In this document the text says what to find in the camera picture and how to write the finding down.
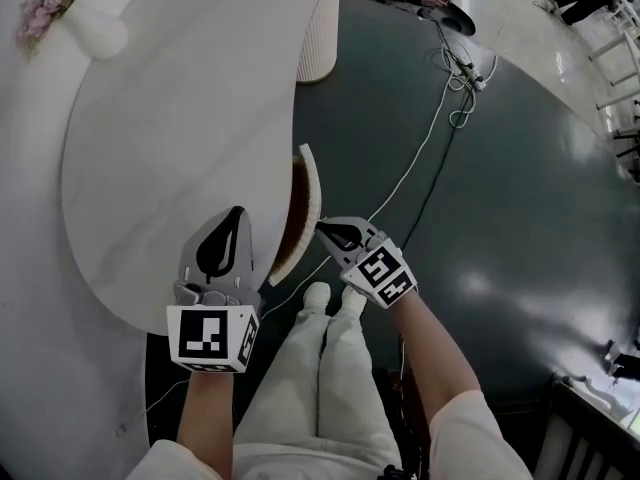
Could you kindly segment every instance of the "white chair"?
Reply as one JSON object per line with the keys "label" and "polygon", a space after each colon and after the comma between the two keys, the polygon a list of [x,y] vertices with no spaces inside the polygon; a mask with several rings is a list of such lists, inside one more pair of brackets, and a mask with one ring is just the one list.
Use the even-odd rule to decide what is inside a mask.
{"label": "white chair", "polygon": [[640,30],[640,16],[628,0],[620,0],[618,8],[613,14],[607,16],[605,21],[611,21],[620,33]]}
{"label": "white chair", "polygon": [[[609,50],[612,50],[619,44],[622,44],[622,43],[625,44],[627,51],[629,52],[629,56],[631,57],[633,70],[627,73],[626,75],[624,75],[623,77],[619,78],[618,80],[612,81],[611,85],[614,87],[635,76],[637,76],[638,80],[640,81],[640,63],[638,62],[638,57],[640,57],[640,50],[638,50],[638,47],[635,44],[635,39],[638,37],[638,35],[640,35],[640,32],[638,32],[637,28],[635,28],[633,31],[622,32],[622,34],[620,34],[619,37],[617,37],[613,41],[610,41],[609,43],[605,44],[602,48],[599,48],[598,50],[594,51],[591,55],[589,55],[589,60],[595,60],[598,57],[607,53]],[[598,102],[596,106],[598,107],[598,109],[603,109],[610,105],[614,105],[616,103],[629,99],[637,94],[640,94],[640,83],[638,84],[638,87],[636,87],[635,89],[628,91],[620,96],[615,96],[609,100]]]}

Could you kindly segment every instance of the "dark floor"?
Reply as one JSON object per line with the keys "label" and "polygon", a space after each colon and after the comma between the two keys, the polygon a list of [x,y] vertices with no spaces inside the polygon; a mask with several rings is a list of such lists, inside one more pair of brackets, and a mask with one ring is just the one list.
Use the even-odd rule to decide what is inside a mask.
{"label": "dark floor", "polygon": [[[340,19],[338,64],[322,83],[298,87],[293,136],[315,156],[323,215],[368,217],[424,139],[447,74],[431,61],[440,48],[433,24],[362,0],[342,0]],[[447,97],[416,167],[374,220],[399,244],[434,183],[451,137],[447,118],[461,97]],[[604,141],[501,61],[468,125],[453,137],[405,249],[421,295],[460,344],[491,402],[538,398],[552,371],[608,382],[598,347],[608,339],[628,343],[638,323],[639,203],[640,189],[624,179]],[[314,243],[281,286],[265,288],[267,309],[324,256]],[[338,268],[328,264],[317,279],[332,285],[337,302]],[[301,297],[302,291],[262,323],[249,371],[236,376],[237,417]],[[389,313],[369,307],[362,322],[374,368],[397,369]],[[167,348],[166,339],[149,340],[149,402],[175,375],[184,377],[166,364]],[[175,391],[149,415],[152,439],[170,437],[177,424],[185,386]],[[632,387],[623,396],[633,393]]]}

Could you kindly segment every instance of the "white pants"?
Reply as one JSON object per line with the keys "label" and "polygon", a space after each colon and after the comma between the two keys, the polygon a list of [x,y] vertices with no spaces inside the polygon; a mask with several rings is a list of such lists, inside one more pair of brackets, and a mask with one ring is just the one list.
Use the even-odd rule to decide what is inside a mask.
{"label": "white pants", "polygon": [[381,472],[401,466],[358,316],[345,309],[333,318],[309,309],[298,314],[234,441],[326,451]]}

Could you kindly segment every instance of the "white vase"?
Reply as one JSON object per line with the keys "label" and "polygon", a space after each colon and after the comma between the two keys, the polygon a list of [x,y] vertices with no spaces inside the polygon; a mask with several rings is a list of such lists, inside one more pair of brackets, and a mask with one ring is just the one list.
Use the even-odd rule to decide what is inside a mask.
{"label": "white vase", "polygon": [[109,59],[127,44],[127,27],[120,18],[93,9],[82,0],[75,0],[62,20],[82,50],[95,59]]}

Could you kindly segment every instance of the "desk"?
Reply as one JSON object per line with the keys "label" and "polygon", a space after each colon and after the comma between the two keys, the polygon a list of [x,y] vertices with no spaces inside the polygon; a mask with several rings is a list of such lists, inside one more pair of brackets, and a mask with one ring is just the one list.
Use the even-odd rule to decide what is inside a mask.
{"label": "desk", "polygon": [[250,215],[254,288],[284,231],[298,59],[318,0],[133,0],[127,48],[94,62],[67,134],[64,221],[94,294],[166,334],[185,241]]}
{"label": "desk", "polygon": [[[98,105],[108,101],[102,98],[113,96],[111,83],[137,76],[132,62],[120,78],[111,79],[107,75],[115,73],[110,71],[113,64],[124,57],[142,62],[146,55],[152,62],[160,56],[158,43],[157,51],[138,49],[142,45],[137,40],[140,35],[148,37],[159,28],[178,27],[176,20],[193,20],[202,15],[203,9],[189,0],[162,0],[158,18],[163,22],[155,28],[141,29],[143,22],[129,21],[131,42],[127,50],[122,57],[104,63],[91,63],[64,25],[55,23],[40,53],[27,64],[14,42],[22,1],[0,0],[0,462],[16,479],[121,479],[148,449],[145,419],[140,416],[145,404],[145,334],[108,311],[78,271],[61,209],[65,196],[60,193],[60,161],[76,96],[78,108],[97,113],[82,93],[88,94],[86,91],[93,86],[96,92],[90,92]],[[120,15],[132,0],[84,1]],[[302,2],[301,11],[293,7],[288,11],[304,14],[309,5],[310,14],[315,1]],[[256,4],[264,13],[266,8],[291,2],[257,0]],[[181,11],[185,7],[191,15]],[[131,10],[125,12],[126,20]],[[251,43],[253,36],[248,34],[249,29],[245,32],[248,46],[259,51],[263,45]],[[289,37],[281,29],[272,32],[274,40]],[[298,38],[298,49],[303,36],[304,30]],[[165,60],[175,66],[173,59]],[[263,55],[258,60],[264,71],[269,71],[273,58]],[[296,73],[296,61],[292,62],[288,79],[291,95]],[[274,64],[281,66],[277,60]],[[88,78],[83,83],[87,69]],[[98,73],[104,75],[102,87],[95,78]],[[243,81],[247,93],[254,87],[233,71],[229,76]],[[284,102],[289,93],[282,92],[278,101]],[[269,129],[274,120],[286,121],[287,114],[265,112],[262,117],[262,121],[247,125],[260,126],[266,120]],[[290,134],[290,123],[284,129]],[[253,133],[263,130],[255,128]],[[67,152],[72,147],[68,141]],[[119,175],[114,170],[111,179]]]}

